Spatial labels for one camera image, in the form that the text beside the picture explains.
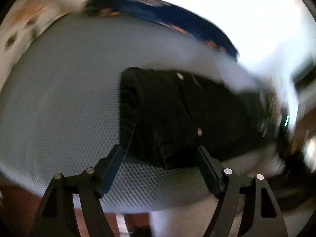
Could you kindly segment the black pants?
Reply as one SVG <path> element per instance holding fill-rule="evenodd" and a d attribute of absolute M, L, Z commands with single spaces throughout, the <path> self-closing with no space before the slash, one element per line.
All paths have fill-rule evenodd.
<path fill-rule="evenodd" d="M 197 149 L 227 161 L 273 142 L 279 118 L 269 93 L 232 93 L 187 72 L 131 67 L 119 84 L 119 140 L 136 161 L 167 170 L 194 167 Z"/>

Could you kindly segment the grey mesh mattress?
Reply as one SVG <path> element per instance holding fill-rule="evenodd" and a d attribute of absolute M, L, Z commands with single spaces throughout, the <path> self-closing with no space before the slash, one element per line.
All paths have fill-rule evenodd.
<path fill-rule="evenodd" d="M 1 173 L 41 196 L 54 173 L 73 176 L 106 157 L 120 145 L 119 84 L 131 67 L 199 75 L 234 94 L 273 91 L 189 34 L 129 16 L 68 14 L 31 44 L 1 91 Z M 262 148 L 222 163 L 242 172 Z M 101 205 L 157 211 L 207 196 L 198 158 L 194 167 L 167 170 L 126 154 Z"/>

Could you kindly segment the blue floral blanket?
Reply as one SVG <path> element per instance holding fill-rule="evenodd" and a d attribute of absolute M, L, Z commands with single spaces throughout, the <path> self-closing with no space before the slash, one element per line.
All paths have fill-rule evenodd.
<path fill-rule="evenodd" d="M 87 0 L 83 12 L 91 16 L 127 15 L 189 34 L 210 48 L 237 59 L 228 36 L 212 22 L 182 7 L 161 0 Z"/>

